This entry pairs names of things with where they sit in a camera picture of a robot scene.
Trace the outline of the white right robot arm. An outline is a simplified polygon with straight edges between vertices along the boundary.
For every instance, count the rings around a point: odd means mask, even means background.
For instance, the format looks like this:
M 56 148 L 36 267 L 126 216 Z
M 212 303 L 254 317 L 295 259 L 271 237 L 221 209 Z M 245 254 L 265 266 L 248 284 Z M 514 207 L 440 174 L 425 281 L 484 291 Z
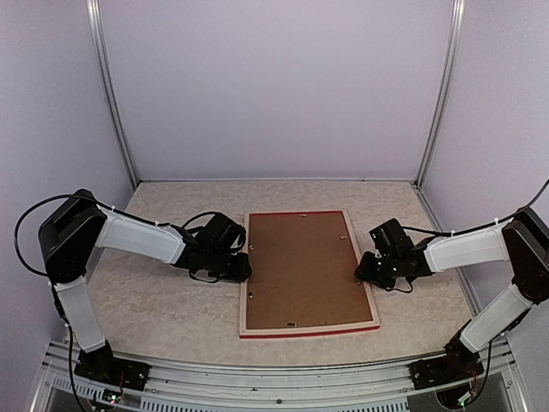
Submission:
M 449 270 L 478 274 L 493 266 L 506 278 L 492 300 L 448 344 L 452 350 L 439 361 L 439 374 L 458 380 L 473 359 L 495 337 L 519 324 L 533 306 L 548 299 L 548 226 L 529 206 L 500 220 L 458 232 L 423 230 L 413 242 L 412 227 L 390 219 L 370 231 L 374 245 L 354 271 L 372 286 L 392 291 L 397 280 L 413 283 Z

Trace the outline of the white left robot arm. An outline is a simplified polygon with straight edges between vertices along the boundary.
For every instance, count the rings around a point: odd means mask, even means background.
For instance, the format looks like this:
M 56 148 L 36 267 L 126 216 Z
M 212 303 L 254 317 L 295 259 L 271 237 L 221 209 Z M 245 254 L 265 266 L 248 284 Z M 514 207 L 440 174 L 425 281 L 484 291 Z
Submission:
M 191 279 L 204 272 L 208 283 L 245 282 L 252 274 L 243 251 L 246 230 L 221 212 L 203 213 L 207 222 L 201 226 L 177 226 L 103 204 L 86 189 L 58 200 L 61 205 L 39 227 L 45 274 L 73 337 L 88 354 L 87 369 L 101 381 L 120 373 L 118 359 L 104 350 L 106 336 L 88 291 L 107 249 L 155 259 L 187 271 Z

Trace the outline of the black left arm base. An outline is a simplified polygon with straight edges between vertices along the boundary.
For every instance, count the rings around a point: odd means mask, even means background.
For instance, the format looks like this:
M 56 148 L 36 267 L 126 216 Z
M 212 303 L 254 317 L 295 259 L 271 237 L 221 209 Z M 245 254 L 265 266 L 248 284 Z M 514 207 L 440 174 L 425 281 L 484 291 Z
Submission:
M 144 391 L 150 365 L 136 360 L 116 357 L 108 341 L 93 351 L 81 351 L 75 375 L 119 389 Z

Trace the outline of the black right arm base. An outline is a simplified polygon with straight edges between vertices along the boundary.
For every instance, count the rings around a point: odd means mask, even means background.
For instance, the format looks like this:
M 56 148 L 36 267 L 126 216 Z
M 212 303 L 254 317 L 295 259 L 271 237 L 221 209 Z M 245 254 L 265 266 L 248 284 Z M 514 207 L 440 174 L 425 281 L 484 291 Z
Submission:
M 413 387 L 423 390 L 481 375 L 485 369 L 477 352 L 471 352 L 458 337 L 444 346 L 444 354 L 417 360 L 408 367 Z

